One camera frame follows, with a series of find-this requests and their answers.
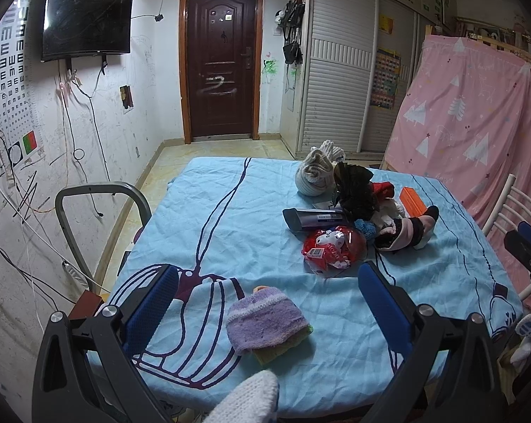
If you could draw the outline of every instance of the television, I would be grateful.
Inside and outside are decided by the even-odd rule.
[[[130,53],[132,0],[46,0],[42,60]]]

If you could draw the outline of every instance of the white metal chair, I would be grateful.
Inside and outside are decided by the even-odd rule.
[[[506,212],[509,212],[513,216],[517,217],[519,220],[518,222],[526,221],[531,224],[531,198],[525,193],[523,193],[520,189],[515,188],[514,183],[515,175],[512,175],[510,173],[508,179],[506,180],[506,184],[504,184],[504,188],[500,193],[500,197],[494,205],[492,213],[484,224],[484,227],[482,229],[484,235],[488,235],[493,227],[496,227],[504,234],[506,234],[507,232],[506,228],[510,228],[510,226],[514,229],[518,228],[518,225],[510,218],[508,218],[504,213],[502,213],[502,210],[506,210]],[[515,196],[520,196],[523,202],[527,202],[529,204],[530,208],[526,207],[520,200],[515,198]],[[524,212],[529,218],[524,218],[513,207],[507,205],[508,202],[513,202],[516,205],[516,207],[514,208]],[[499,224],[498,220],[504,220],[505,224]],[[529,296],[531,296],[531,283],[518,296],[520,297],[520,301],[523,301]]]

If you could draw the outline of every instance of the bed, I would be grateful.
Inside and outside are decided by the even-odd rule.
[[[317,417],[374,402],[400,365],[357,287],[357,266],[338,277],[311,273],[304,236],[289,231],[282,210],[310,208],[298,194],[298,162],[196,158],[171,181],[117,279],[109,302],[147,285],[152,264],[180,269],[180,285],[146,352],[134,362],[158,399],[211,410],[236,385],[261,370],[239,357],[227,338],[225,313],[258,285],[280,288],[314,327],[312,335],[267,368],[279,377],[279,416]],[[486,238],[437,180],[373,170],[400,193],[414,188],[440,219],[420,251],[380,255],[369,249],[391,284],[440,315],[479,312],[497,336],[522,315],[522,305]],[[432,377],[439,375],[439,355]]]

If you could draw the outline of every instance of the blue yarn ball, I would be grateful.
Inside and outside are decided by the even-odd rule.
[[[364,236],[365,240],[370,241],[374,240],[377,236],[377,229],[373,223],[370,221],[364,221],[363,219],[357,219],[354,223],[356,229],[360,231]]]

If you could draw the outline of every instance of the yellow-green cloth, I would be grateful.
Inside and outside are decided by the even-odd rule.
[[[313,330],[314,329],[312,329],[312,326],[308,325],[307,327],[303,327],[303,329],[298,331],[296,334],[293,334],[279,345],[252,350],[252,352],[258,359],[259,363],[263,366],[264,364],[273,361],[276,357],[281,356],[283,353],[286,353],[292,347],[296,347],[299,343],[311,335]]]

